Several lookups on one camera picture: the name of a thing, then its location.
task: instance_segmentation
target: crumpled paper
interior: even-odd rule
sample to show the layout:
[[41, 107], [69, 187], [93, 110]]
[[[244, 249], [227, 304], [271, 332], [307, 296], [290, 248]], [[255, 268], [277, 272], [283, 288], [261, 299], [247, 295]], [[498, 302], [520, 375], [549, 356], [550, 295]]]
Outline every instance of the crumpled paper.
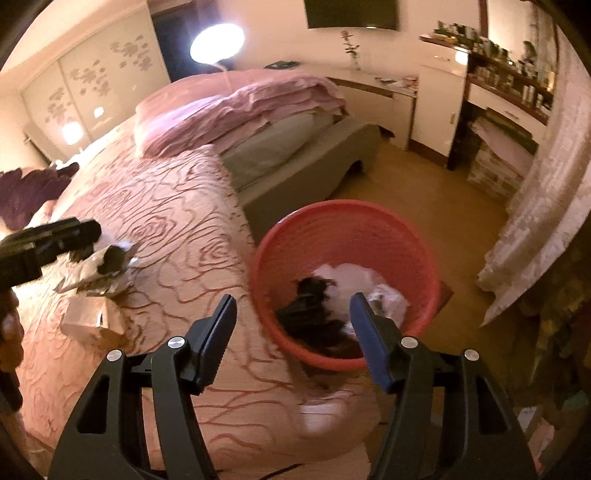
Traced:
[[98, 250], [62, 278], [55, 292], [76, 289], [87, 296], [117, 296], [131, 285], [128, 271], [137, 261], [139, 247], [139, 243], [121, 241]]
[[391, 319], [398, 328], [404, 322], [409, 302], [376, 271], [355, 264], [341, 264], [334, 268], [325, 264], [314, 270], [313, 275], [332, 281], [326, 290], [328, 299], [324, 307], [345, 322], [347, 335], [356, 338], [349, 319], [349, 302], [357, 292], [365, 295], [376, 315]]

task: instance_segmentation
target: shelf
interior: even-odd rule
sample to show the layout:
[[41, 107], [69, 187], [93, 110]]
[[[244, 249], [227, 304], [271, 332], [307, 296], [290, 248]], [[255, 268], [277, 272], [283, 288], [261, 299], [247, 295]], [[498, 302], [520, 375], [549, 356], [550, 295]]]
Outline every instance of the shelf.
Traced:
[[455, 44], [455, 43], [449, 43], [449, 42], [446, 42], [446, 41], [443, 41], [443, 40], [438, 40], [436, 38], [430, 37], [429, 35], [421, 35], [418, 39], [420, 41], [423, 41], [423, 42], [426, 42], [426, 43], [433, 43], [435, 45], [441, 45], [442, 47], [453, 48], [454, 50], [457, 50], [457, 51], [463, 51], [465, 53], [471, 53], [471, 51], [468, 48], [466, 48], [466, 47], [463, 47], [463, 46], [458, 45], [458, 44]]
[[470, 58], [472, 61], [476, 60], [476, 61], [480, 62], [481, 64], [486, 63], [488, 65], [494, 65], [495, 67], [499, 68], [500, 70], [503, 70], [503, 71], [513, 75], [513, 78], [519, 80], [521, 83], [523, 83], [525, 85], [533, 86], [536, 89], [537, 93], [540, 93], [544, 97], [545, 100], [549, 100], [550, 102], [552, 102], [554, 99], [554, 95], [552, 93], [550, 93], [546, 88], [544, 88], [537, 80], [531, 80], [526, 75], [519, 73], [515, 67], [512, 67], [508, 63], [505, 63], [505, 62], [502, 62], [499, 60], [495, 60], [495, 59], [491, 59], [491, 58], [487, 57], [486, 55], [481, 55], [480, 53], [470, 51], [460, 45], [449, 43], [449, 42], [446, 42], [443, 40], [438, 40], [436, 38], [431, 38], [429, 35], [421, 35], [419, 37], [419, 40], [426, 42], [426, 43], [433, 43], [435, 45], [441, 45], [441, 46], [447, 47], [447, 48], [453, 48], [454, 50], [465, 51], [470, 55]]
[[517, 71], [517, 69], [508, 63], [491, 59], [486, 55], [481, 55], [480, 53], [471, 52], [470, 56], [474, 59], [486, 62], [489, 65], [494, 65], [495, 67], [503, 70], [511, 75], [513, 75], [514, 79], [518, 79], [521, 83], [525, 85], [530, 85], [536, 89], [538, 93], [540, 93], [545, 100], [552, 101], [554, 99], [554, 95], [550, 93], [544, 86], [542, 86], [537, 80], [532, 80], [528, 78], [526, 75], [523, 75]]
[[519, 107], [525, 113], [534, 117], [538, 122], [540, 122], [544, 125], [548, 125], [548, 117], [546, 115], [544, 115], [542, 112], [536, 110], [535, 108], [530, 107], [529, 105], [525, 105], [522, 102], [521, 98], [513, 95], [512, 93], [506, 93], [506, 92], [503, 92], [502, 90], [496, 89], [493, 86], [488, 85], [486, 82], [483, 82], [482, 80], [477, 79], [476, 77], [474, 77], [473, 74], [469, 74], [466, 81], [468, 83], [473, 84], [473, 85], [478, 85], [480, 88], [484, 88], [485, 90], [487, 90], [491, 93], [494, 93], [496, 96], [501, 97], [503, 100], [506, 100], [507, 102], [512, 103], [516, 107]]

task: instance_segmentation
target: television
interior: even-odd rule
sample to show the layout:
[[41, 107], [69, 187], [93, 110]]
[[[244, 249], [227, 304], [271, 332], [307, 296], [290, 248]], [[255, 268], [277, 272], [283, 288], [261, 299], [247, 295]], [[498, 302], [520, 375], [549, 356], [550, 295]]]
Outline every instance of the television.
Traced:
[[308, 28], [398, 29], [398, 0], [304, 0]]

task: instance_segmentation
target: paper bag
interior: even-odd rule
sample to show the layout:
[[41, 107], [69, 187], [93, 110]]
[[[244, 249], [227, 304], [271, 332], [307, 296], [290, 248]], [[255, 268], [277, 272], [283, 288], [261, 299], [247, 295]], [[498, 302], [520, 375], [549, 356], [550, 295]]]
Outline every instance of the paper bag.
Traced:
[[76, 295], [69, 301], [60, 330], [80, 343], [110, 351], [120, 346], [127, 325], [128, 319], [113, 300]]

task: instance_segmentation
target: hand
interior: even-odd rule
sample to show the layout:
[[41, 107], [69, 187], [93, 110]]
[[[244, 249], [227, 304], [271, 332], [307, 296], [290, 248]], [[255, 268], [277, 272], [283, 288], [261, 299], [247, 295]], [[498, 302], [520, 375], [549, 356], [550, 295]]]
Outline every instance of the hand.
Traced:
[[17, 312], [18, 298], [12, 290], [0, 293], [0, 370], [13, 372], [22, 362], [24, 329]]

